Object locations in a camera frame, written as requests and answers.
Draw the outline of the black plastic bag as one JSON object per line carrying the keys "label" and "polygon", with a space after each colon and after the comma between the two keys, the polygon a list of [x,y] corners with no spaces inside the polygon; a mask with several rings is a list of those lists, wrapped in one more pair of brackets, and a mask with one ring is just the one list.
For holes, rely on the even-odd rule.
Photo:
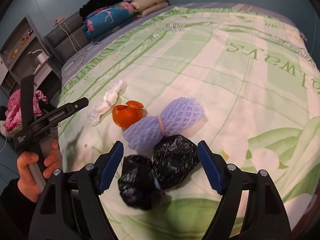
{"label": "black plastic bag", "polygon": [[197,146],[182,135],[163,137],[152,158],[124,158],[118,188],[127,206],[142,210],[157,207],[168,190],[180,184],[200,162]]}

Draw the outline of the purple foam fruit net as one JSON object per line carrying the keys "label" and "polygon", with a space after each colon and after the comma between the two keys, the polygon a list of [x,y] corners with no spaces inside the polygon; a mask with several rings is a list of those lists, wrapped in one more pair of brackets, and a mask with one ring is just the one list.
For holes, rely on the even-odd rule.
{"label": "purple foam fruit net", "polygon": [[169,103],[160,115],[146,116],[132,124],[123,137],[130,149],[138,153],[148,152],[163,137],[181,134],[204,115],[204,107],[195,98],[180,97]]}

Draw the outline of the white tissue bundle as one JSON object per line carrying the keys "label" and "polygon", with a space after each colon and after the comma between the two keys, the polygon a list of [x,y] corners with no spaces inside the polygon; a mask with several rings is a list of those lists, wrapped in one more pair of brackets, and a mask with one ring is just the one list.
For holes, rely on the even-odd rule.
{"label": "white tissue bundle", "polygon": [[121,79],[113,85],[102,97],[96,102],[87,113],[87,118],[91,126],[97,126],[102,115],[106,114],[112,109],[118,100],[118,96],[122,90],[127,86],[126,80]]}

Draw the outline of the grey bedside shelf unit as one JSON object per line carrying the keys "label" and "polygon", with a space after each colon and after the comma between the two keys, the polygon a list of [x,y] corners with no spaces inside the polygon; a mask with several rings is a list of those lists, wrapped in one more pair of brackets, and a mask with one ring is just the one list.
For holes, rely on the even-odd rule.
{"label": "grey bedside shelf unit", "polygon": [[[46,64],[36,73],[39,64],[35,57],[29,57],[30,51],[44,50],[49,56]],[[52,100],[61,88],[61,64],[45,46],[33,22],[25,16],[16,26],[1,48],[1,60],[4,70],[1,74],[1,89],[10,97],[21,87],[21,80],[27,75],[34,76],[34,89],[40,90]]]}

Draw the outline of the white desk lamp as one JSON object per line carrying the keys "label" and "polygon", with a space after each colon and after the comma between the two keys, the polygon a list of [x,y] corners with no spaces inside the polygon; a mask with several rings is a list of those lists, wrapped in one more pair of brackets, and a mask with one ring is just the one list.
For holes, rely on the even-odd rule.
{"label": "white desk lamp", "polygon": [[49,56],[47,55],[47,53],[42,49],[37,49],[35,51],[30,51],[28,53],[28,56],[29,57],[35,57],[37,59],[37,61],[39,62],[39,64],[35,68],[33,74],[36,74],[46,64],[46,62],[49,59]]}

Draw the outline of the green floral quilt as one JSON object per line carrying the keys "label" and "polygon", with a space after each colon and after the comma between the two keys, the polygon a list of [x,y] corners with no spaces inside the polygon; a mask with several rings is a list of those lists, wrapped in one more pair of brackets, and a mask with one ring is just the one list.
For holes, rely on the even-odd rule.
{"label": "green floral quilt", "polygon": [[66,171],[110,150],[152,156],[180,134],[247,172],[269,172],[291,229],[319,181],[319,70],[299,30],[233,9],[168,8],[89,45],[62,69]]}

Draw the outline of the grey bed with headboard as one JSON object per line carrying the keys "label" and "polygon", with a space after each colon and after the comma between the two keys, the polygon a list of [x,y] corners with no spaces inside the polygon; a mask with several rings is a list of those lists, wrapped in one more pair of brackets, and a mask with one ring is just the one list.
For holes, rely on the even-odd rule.
{"label": "grey bed with headboard", "polygon": [[[173,7],[192,9],[217,8],[253,12],[277,18],[299,30],[308,53],[315,62],[316,67],[319,67],[319,17],[309,0],[169,0],[169,3],[169,7],[158,12],[163,12]],[[149,19],[156,13],[133,22]],[[69,22],[64,22],[56,27],[55,30],[47,35],[46,42],[59,55],[64,65],[89,45],[95,46],[101,43],[89,43],[82,29],[78,29],[76,33],[72,32]],[[312,223],[312,215],[316,211],[312,196],[300,226],[292,230],[294,235],[301,234]]]}

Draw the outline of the blue floral folded blanket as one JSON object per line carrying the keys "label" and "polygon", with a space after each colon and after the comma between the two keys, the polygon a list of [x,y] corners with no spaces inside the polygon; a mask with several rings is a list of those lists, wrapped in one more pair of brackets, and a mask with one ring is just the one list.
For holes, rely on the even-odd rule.
{"label": "blue floral folded blanket", "polygon": [[135,9],[129,2],[120,2],[90,13],[82,29],[90,41],[98,42],[131,23],[134,15]]}

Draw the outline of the black clothing pile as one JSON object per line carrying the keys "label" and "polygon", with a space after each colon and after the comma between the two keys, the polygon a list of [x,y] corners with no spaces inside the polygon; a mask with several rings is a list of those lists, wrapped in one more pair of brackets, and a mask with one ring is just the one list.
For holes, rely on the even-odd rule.
{"label": "black clothing pile", "polygon": [[86,17],[97,9],[115,5],[123,0],[90,0],[79,9],[79,15],[85,21]]}

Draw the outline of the beige folded blanket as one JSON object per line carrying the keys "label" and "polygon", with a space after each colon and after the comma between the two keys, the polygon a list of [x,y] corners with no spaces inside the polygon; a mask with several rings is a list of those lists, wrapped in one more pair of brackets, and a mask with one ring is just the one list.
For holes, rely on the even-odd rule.
{"label": "beige folded blanket", "polygon": [[167,0],[132,0],[131,5],[139,17],[145,17],[168,7],[169,3]]}

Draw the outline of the wall power socket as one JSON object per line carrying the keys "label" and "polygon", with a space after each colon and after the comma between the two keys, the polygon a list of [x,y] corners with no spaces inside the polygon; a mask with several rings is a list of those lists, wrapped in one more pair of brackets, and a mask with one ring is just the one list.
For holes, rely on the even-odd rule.
{"label": "wall power socket", "polygon": [[52,22],[53,26],[57,25],[58,23],[62,22],[65,18],[63,16],[58,17],[54,22]]}

